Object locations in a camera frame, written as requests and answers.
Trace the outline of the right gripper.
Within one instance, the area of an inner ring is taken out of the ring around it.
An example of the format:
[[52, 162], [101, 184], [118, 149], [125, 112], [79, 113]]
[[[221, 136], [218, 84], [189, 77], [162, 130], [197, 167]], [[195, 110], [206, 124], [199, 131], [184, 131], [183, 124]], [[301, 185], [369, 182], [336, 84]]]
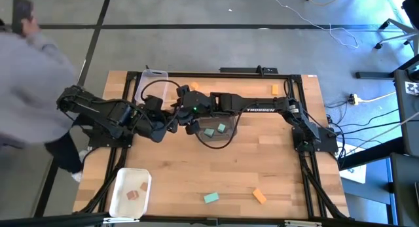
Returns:
[[195, 119], [211, 116], [212, 99], [202, 92], [190, 92], [187, 84], [178, 86], [176, 92], [178, 97], [183, 97], [183, 120], [193, 120], [185, 126], [187, 135], [198, 133], [200, 125]]

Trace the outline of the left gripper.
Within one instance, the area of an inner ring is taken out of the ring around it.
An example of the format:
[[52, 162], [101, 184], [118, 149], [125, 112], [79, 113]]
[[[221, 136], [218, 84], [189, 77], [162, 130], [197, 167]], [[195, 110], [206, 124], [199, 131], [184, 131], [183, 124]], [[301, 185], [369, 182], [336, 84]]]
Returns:
[[151, 112], [142, 111], [139, 119], [139, 134], [149, 135], [149, 139], [155, 143], [160, 143], [166, 134], [167, 120], [160, 112], [162, 105], [163, 99], [148, 95], [145, 98], [145, 108]]

